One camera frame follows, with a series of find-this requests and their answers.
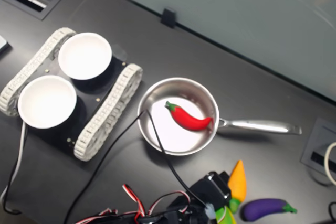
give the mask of purple eggplant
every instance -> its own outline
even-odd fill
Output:
[[[255,221],[263,216],[280,212],[297,213],[298,211],[283,199],[257,199],[243,207],[242,218],[246,221]]]

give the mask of toy yellow pepper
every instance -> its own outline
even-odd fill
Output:
[[[216,219],[218,224],[237,224],[235,217],[227,206],[216,211]]]
[[[239,160],[236,167],[231,173],[228,186],[231,190],[232,199],[229,201],[229,208],[232,213],[236,213],[239,205],[244,201],[246,196],[246,178],[243,161]]]

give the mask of dark gray table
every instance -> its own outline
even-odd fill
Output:
[[[106,147],[136,116],[145,90],[168,77],[187,77],[208,87],[222,117],[300,124],[303,135],[218,135],[201,152],[172,158],[185,182],[191,185],[210,170],[231,172],[241,158],[247,177],[246,200],[283,198],[299,210],[297,215],[269,216],[258,223],[322,223],[328,219],[327,205],[336,199],[336,190],[318,185],[300,157],[317,117],[336,122],[334,106],[181,29],[163,26],[157,17],[126,0],[62,0],[42,22],[0,1],[0,33],[13,46],[0,58],[0,89],[62,26],[99,33],[119,44],[129,54],[128,62],[143,67],[143,83],[102,151],[88,163],[30,135],[10,191],[11,206],[38,223],[62,223]],[[18,151],[19,119],[0,114],[0,132],[0,188],[4,188]],[[121,212],[136,209],[121,190],[123,183],[132,186],[146,207],[159,195],[181,189],[159,153],[142,139],[137,125],[111,151],[70,219],[106,207]]]

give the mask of yellow pepper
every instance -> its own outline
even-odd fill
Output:
[[[244,201],[246,196],[246,178],[243,161],[239,160],[236,167],[231,173],[228,186],[231,190],[232,199],[229,201],[229,208],[232,213],[236,213],[239,205]]]

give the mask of red chili pepper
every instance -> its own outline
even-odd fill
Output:
[[[175,122],[181,127],[192,130],[192,131],[200,131],[205,129],[210,122],[213,121],[212,118],[205,118],[203,120],[197,119],[191,115],[189,115],[183,108],[176,104],[172,104],[170,102],[166,102],[165,105],[170,112],[172,113],[172,117]]]

